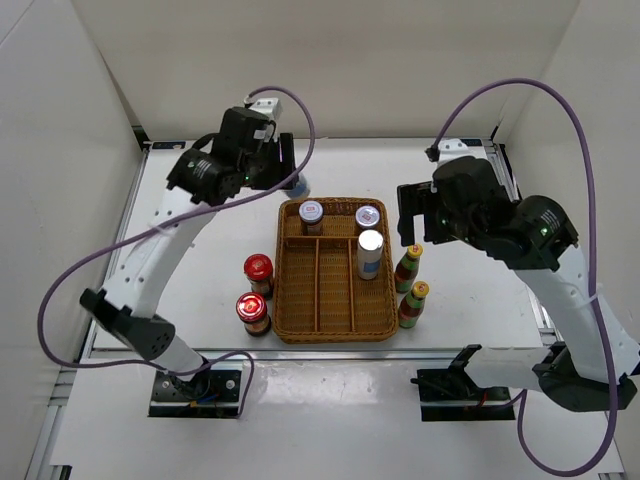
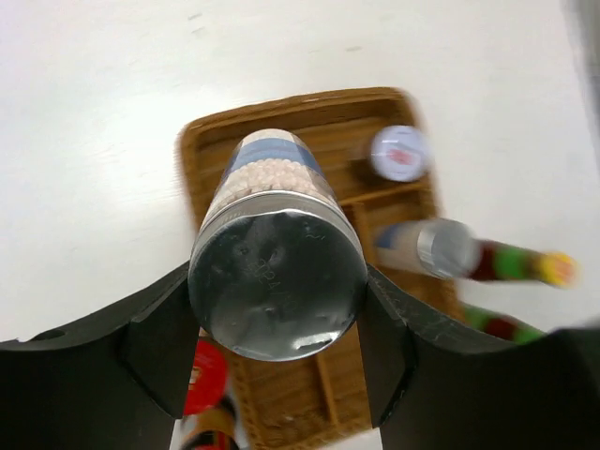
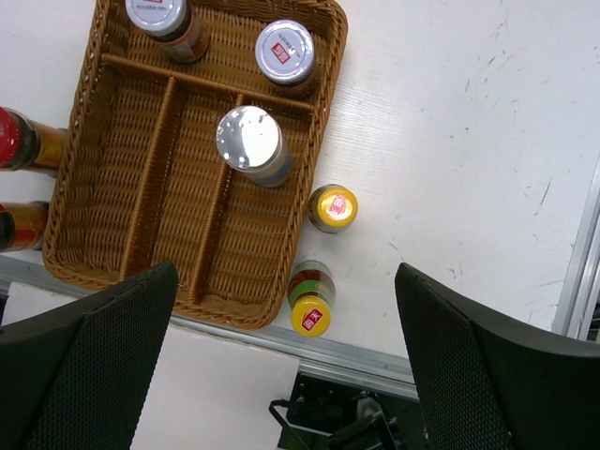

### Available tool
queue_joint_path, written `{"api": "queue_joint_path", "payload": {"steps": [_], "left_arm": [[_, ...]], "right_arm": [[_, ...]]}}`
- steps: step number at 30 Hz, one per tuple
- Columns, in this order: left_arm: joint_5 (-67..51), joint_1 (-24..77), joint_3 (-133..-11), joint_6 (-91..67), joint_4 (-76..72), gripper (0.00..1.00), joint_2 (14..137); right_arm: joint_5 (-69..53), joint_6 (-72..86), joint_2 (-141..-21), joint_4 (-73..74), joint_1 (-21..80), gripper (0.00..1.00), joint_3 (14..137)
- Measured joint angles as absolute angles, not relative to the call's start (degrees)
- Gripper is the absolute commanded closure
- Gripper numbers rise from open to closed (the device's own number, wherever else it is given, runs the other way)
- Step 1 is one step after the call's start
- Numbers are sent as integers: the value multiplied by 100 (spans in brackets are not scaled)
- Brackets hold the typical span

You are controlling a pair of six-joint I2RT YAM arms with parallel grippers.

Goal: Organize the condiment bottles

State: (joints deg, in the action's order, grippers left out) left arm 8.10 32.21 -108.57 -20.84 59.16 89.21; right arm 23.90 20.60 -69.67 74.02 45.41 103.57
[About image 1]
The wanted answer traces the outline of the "white-lid spice jar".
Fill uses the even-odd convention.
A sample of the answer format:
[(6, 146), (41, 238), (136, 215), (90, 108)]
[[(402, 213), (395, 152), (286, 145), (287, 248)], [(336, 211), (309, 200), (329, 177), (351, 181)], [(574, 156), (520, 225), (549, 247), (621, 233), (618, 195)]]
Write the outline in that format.
[(375, 206), (363, 205), (357, 209), (355, 221), (360, 231), (376, 230), (381, 221), (381, 213)]
[(302, 222), (303, 231), (306, 235), (322, 235), (323, 216), (324, 209), (318, 201), (307, 200), (299, 207), (299, 217)]

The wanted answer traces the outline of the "silver-cap pepper shaker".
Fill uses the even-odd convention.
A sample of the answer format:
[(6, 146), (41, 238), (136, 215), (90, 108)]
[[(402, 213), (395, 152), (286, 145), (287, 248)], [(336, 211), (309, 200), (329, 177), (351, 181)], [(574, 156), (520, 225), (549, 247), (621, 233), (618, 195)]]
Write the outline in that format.
[(310, 194), (310, 188), (306, 177), (303, 174), (300, 174), (296, 180), (295, 185), (292, 189), (286, 191), (286, 195), (289, 199), (304, 199), (307, 198)]
[(384, 238), (376, 230), (363, 231), (357, 240), (357, 271), (363, 280), (374, 279), (380, 269)]

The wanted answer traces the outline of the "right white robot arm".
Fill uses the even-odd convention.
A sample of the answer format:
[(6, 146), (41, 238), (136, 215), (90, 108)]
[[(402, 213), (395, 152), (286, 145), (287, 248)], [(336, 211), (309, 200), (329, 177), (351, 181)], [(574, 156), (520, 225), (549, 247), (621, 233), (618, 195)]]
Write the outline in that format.
[(609, 381), (593, 312), (585, 256), (564, 209), (540, 195), (511, 200), (492, 165), (466, 156), (436, 168), (431, 181), (397, 189), (401, 243), (460, 240), (503, 263), (544, 307), (561, 341), (539, 348), (465, 347), (425, 385), (456, 400), (476, 400), (494, 387), (539, 391), (572, 412), (605, 411)]

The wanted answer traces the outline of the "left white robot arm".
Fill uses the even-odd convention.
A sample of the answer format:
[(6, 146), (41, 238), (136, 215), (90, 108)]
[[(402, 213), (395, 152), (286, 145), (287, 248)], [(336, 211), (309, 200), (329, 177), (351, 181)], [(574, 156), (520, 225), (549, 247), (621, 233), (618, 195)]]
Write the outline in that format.
[(286, 178), (292, 163), (281, 160), (276, 122), (282, 107), (260, 98), (225, 111), (220, 129), (181, 154), (152, 221), (151, 236), (138, 241), (98, 290), (80, 304), (101, 327), (160, 366), (186, 399), (207, 395), (205, 358), (189, 347), (175, 326), (157, 313), (160, 297), (187, 250), (214, 218), (214, 207), (243, 188), (266, 191)]

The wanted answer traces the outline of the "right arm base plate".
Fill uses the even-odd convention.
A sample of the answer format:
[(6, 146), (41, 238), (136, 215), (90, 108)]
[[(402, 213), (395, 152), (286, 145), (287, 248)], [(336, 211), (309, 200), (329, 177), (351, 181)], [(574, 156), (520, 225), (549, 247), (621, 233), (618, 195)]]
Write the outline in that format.
[(444, 369), (419, 369), (410, 382), (418, 388), (423, 422), (512, 421), (507, 387), (479, 387), (465, 372), (473, 350), (463, 350)]

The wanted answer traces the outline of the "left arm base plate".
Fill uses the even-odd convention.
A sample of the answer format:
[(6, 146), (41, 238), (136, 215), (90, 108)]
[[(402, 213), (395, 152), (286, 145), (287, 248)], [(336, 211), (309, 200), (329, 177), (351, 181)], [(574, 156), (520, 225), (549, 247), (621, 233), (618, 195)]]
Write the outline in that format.
[(214, 360), (191, 380), (157, 372), (151, 387), (147, 416), (170, 419), (238, 419), (244, 408), (249, 386), (244, 389), (243, 361), (252, 360), (247, 352), (233, 351)]

